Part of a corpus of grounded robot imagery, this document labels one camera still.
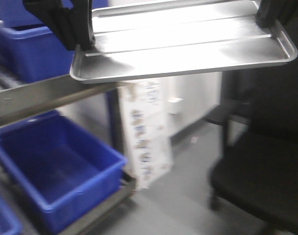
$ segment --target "wall outlet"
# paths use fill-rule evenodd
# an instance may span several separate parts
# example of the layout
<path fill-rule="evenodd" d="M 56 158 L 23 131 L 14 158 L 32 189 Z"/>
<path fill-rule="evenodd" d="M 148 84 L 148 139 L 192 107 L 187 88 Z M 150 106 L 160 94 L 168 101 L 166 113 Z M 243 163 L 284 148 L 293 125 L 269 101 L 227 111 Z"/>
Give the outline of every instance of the wall outlet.
<path fill-rule="evenodd" d="M 179 114 L 183 111 L 184 99 L 178 97 L 171 97 L 168 100 L 168 113 Z"/>

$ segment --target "chair backrest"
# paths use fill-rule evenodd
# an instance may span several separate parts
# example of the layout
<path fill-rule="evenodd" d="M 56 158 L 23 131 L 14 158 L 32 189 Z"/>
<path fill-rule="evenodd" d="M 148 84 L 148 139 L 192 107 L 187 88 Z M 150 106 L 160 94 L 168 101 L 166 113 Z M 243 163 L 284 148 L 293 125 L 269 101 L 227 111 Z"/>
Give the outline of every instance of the chair backrest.
<path fill-rule="evenodd" d="M 286 27 L 298 48 L 298 18 Z M 298 58 L 287 65 L 247 71 L 255 77 L 250 131 L 298 142 Z"/>

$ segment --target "plastic crate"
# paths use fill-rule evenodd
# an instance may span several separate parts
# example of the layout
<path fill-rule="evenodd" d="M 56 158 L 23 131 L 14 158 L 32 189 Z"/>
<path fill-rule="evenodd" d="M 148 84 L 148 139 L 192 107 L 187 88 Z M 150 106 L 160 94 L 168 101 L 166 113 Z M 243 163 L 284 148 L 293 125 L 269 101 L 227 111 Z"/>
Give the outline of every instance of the plastic crate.
<path fill-rule="evenodd" d="M 0 163 L 53 233 L 116 192 L 125 161 L 58 112 L 0 129 Z"/>
<path fill-rule="evenodd" d="M 0 25 L 0 64 L 23 82 L 68 74 L 73 54 L 45 26 L 17 30 Z"/>
<path fill-rule="evenodd" d="M 72 7 L 69 0 L 62 0 L 65 7 Z M 107 7 L 107 0 L 93 0 L 93 8 Z M 41 22 L 25 10 L 22 0 L 0 0 L 0 21 L 6 27 L 40 24 Z"/>
<path fill-rule="evenodd" d="M 22 225 L 0 196 L 0 235 L 19 235 Z"/>

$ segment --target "gray floor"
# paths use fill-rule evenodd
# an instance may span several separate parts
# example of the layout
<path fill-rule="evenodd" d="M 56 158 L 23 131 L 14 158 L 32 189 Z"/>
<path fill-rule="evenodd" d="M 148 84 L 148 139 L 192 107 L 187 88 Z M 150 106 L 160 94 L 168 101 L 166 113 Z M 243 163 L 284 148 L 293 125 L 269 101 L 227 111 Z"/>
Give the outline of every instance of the gray floor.
<path fill-rule="evenodd" d="M 191 137 L 198 137 L 191 143 Z M 174 168 L 103 221 L 101 235 L 253 235 L 262 221 L 223 201 L 207 207 L 207 174 L 219 156 L 219 129 L 205 124 L 173 146 Z"/>

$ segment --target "chair seat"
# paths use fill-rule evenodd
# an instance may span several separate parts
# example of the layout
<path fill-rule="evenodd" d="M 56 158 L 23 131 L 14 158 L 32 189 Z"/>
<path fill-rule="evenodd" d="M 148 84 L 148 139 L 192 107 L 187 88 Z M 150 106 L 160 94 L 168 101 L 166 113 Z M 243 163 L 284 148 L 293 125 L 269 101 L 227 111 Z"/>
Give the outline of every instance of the chair seat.
<path fill-rule="evenodd" d="M 214 167 L 219 196 L 298 234 L 298 144 L 245 132 Z"/>

